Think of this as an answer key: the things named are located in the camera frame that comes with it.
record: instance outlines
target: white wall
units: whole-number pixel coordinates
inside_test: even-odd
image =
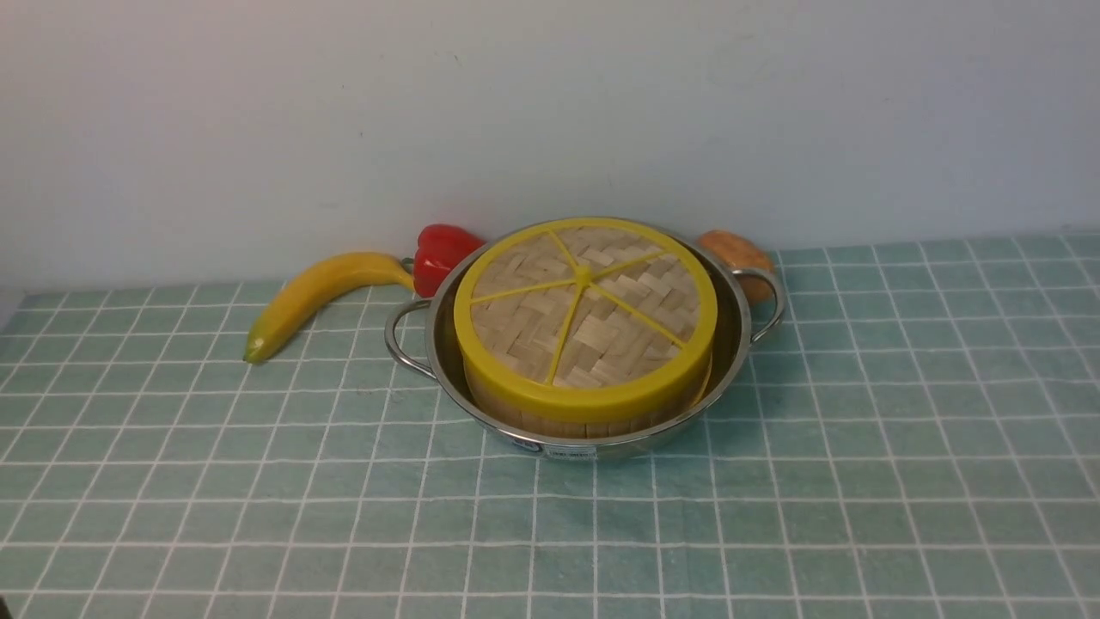
[[[285,276],[601,212],[1100,223],[1097,0],[11,0],[0,284]]]

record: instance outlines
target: label sticker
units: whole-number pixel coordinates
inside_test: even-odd
[[[594,461],[596,460],[596,449],[591,446],[563,447],[561,445],[546,445],[542,452],[551,458],[560,461]]]

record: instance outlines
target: yellow plastic rim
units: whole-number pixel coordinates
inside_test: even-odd
[[[541,234],[550,234],[551,237],[558,239],[554,233],[556,230],[579,226],[617,228],[644,236],[662,247],[663,251],[661,254],[671,253],[675,255],[688,272],[691,273],[695,281],[695,288],[698,292],[700,313],[698,322],[691,339],[688,342],[681,342],[673,338],[672,341],[680,345],[680,354],[664,366],[637,380],[600,389],[564,389],[529,380],[517,376],[507,366],[498,362],[492,353],[485,350],[474,330],[471,306],[476,301],[485,300],[485,298],[474,298],[473,289],[488,264],[515,244]],[[609,295],[603,288],[595,286],[592,283],[593,274],[578,266],[575,258],[568,251],[564,253],[566,259],[573,264],[573,277],[561,281],[549,281],[548,285],[537,287],[579,284],[578,287],[581,289],[593,285],[601,294],[610,296],[617,303],[624,308],[626,307],[622,300],[614,298],[613,295]],[[647,413],[661,402],[675,398],[686,389],[692,388],[692,384],[697,382],[700,376],[706,372],[711,363],[711,343],[715,325],[717,324],[717,295],[714,291],[714,286],[711,284],[706,268],[688,247],[674,239],[632,221],[602,217],[581,217],[532,225],[531,228],[516,232],[487,248],[485,253],[470,265],[470,268],[459,283],[459,289],[454,299],[454,331],[465,361],[466,373],[472,375],[471,378],[481,382],[494,396],[505,402],[524,412],[564,423],[614,423]],[[576,302],[574,300],[573,307],[566,317],[566,322],[572,321],[575,306]],[[638,316],[632,308],[630,308],[630,311]],[[650,327],[656,325],[648,318],[645,321]],[[657,331],[667,334],[667,330],[663,328]],[[564,342],[565,339],[566,332],[563,331],[561,342]],[[561,346],[559,346],[558,355],[556,356],[554,369],[550,374],[551,377],[557,372],[557,357],[561,354],[560,350]]]

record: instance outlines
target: red bell pepper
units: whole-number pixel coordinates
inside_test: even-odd
[[[416,243],[413,284],[417,294],[428,298],[436,294],[451,269],[485,241],[458,225],[432,223],[420,230]]]

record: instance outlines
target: bamboo steamer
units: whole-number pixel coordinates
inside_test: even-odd
[[[457,290],[475,404],[530,432],[600,439],[691,408],[711,367],[717,298],[683,244],[619,219],[562,219],[506,236]]]

